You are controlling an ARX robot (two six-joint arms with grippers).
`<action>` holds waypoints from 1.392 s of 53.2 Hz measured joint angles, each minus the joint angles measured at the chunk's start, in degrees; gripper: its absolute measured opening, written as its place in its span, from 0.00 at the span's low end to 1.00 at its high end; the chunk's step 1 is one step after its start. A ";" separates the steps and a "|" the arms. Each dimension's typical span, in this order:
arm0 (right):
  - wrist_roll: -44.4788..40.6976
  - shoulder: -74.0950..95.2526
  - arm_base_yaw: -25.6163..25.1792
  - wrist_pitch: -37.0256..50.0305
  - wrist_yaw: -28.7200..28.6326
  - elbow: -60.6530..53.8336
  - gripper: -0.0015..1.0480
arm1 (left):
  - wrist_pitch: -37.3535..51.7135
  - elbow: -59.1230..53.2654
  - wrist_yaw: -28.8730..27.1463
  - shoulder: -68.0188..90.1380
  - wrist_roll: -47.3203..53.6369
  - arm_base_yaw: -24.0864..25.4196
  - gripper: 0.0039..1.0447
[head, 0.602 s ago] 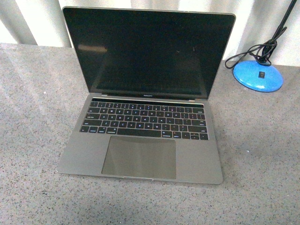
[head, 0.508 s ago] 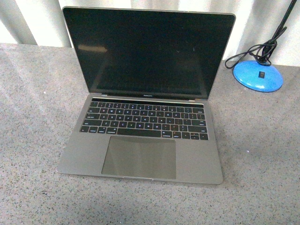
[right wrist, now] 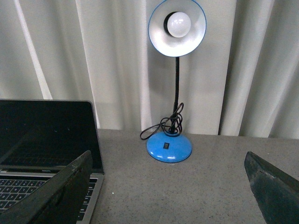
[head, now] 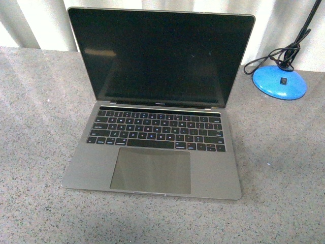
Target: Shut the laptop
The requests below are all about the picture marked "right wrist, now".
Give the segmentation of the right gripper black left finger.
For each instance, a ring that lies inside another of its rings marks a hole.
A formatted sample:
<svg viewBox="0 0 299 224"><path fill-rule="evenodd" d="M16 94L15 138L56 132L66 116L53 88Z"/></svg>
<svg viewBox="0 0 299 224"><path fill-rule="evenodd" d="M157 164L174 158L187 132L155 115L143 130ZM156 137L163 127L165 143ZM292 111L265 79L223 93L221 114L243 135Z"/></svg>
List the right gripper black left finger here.
<svg viewBox="0 0 299 224"><path fill-rule="evenodd" d="M92 154L87 150L32 194L0 213L2 224L75 224L88 191Z"/></svg>

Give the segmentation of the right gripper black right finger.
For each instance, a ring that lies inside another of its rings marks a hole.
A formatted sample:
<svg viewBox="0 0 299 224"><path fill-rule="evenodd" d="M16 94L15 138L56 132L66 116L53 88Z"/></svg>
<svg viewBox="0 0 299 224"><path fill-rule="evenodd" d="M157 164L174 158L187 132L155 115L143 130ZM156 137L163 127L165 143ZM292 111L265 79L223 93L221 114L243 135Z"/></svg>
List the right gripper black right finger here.
<svg viewBox="0 0 299 224"><path fill-rule="evenodd" d="M297 224L299 181L250 151L246 154L244 167L266 223Z"/></svg>

